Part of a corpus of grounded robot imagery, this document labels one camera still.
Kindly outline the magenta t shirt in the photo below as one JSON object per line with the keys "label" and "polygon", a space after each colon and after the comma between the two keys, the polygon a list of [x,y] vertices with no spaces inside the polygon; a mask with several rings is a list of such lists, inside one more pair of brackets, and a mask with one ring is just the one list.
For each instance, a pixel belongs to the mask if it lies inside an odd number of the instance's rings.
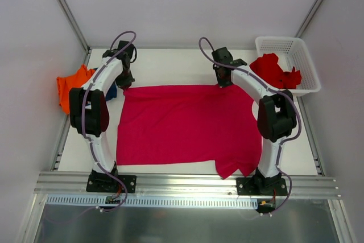
{"label": "magenta t shirt", "polygon": [[231,85],[165,85],[124,92],[116,161],[120,166],[212,160],[223,179],[257,168],[262,137],[253,99]]}

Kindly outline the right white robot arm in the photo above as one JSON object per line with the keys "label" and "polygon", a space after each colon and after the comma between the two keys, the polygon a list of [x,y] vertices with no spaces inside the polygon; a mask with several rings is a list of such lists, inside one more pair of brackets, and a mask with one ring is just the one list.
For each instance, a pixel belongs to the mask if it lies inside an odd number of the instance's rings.
{"label": "right white robot arm", "polygon": [[263,138],[262,153],[255,174],[243,185],[252,195],[272,195],[286,191],[279,168],[284,144],[294,140],[299,115],[289,90],[279,91],[259,77],[242,59],[234,59],[226,47],[212,51],[213,69],[219,86],[234,84],[258,104],[257,126]]}

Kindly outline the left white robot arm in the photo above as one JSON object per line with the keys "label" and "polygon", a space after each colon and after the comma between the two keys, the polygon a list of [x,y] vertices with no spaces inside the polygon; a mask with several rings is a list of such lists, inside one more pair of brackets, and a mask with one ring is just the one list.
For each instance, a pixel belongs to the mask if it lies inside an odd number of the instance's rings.
{"label": "left white robot arm", "polygon": [[132,42],[119,41],[102,55],[102,62],[93,76],[81,87],[69,91],[71,126],[83,136],[93,159],[88,178],[88,192],[133,193],[136,176],[119,175],[106,131],[110,114],[106,95],[112,85],[126,90],[135,81],[130,65],[137,58]]}

